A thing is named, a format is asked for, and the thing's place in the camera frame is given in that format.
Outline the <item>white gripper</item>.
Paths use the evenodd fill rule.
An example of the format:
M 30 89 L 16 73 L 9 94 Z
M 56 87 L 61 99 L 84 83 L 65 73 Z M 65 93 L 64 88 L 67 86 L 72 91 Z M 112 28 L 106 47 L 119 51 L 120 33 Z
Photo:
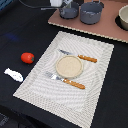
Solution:
M 71 8 L 72 0 L 50 0 L 52 7 Z

